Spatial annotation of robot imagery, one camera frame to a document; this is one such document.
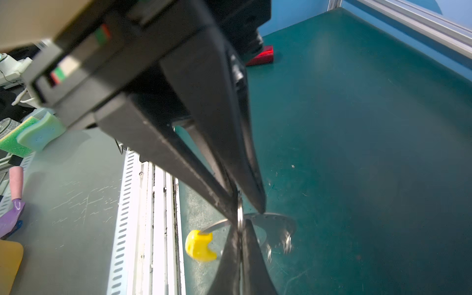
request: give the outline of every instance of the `yellow object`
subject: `yellow object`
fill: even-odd
[[[210,262],[216,259],[216,253],[208,248],[213,240],[213,234],[199,235],[199,230],[192,230],[185,240],[185,251],[188,256],[200,262]]]
[[[22,259],[20,243],[0,240],[0,294],[10,294]]]

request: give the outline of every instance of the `gray table surface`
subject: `gray table surface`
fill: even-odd
[[[105,294],[123,171],[113,138],[69,131],[36,153],[25,173],[25,252],[12,295]]]

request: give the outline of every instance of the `blue wall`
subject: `blue wall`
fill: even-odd
[[[436,2],[445,18],[472,29],[471,0],[436,0]]]
[[[472,70],[463,65],[459,64],[455,60],[450,59],[449,57],[437,52],[436,50],[426,46],[425,44],[419,42],[418,40],[408,36],[407,34],[403,33],[402,31],[384,23],[383,21],[377,19],[376,17],[368,14],[367,12],[357,8],[356,6],[343,1],[341,5],[344,9],[354,13],[358,17],[364,19],[365,21],[371,23],[372,25],[376,26],[380,30],[386,32],[387,34],[392,35],[393,37],[399,39],[400,41],[410,45],[411,47],[415,48],[416,50],[428,55],[430,58],[436,60],[440,64],[450,68],[451,70],[455,71],[456,73],[464,76],[465,78],[472,81]]]
[[[261,36],[302,22],[328,10],[329,0],[272,0],[272,18],[259,27]]]

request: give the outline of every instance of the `tan board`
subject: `tan board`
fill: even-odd
[[[17,242],[0,240],[0,294],[10,294],[18,268],[23,259],[23,246]]]
[[[91,1],[0,1],[0,52],[41,39],[54,39]]]

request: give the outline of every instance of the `yellow handle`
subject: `yellow handle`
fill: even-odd
[[[188,256],[200,262],[210,262],[216,259],[216,253],[208,248],[213,240],[213,233],[199,235],[199,230],[192,230],[185,240],[185,251]]]

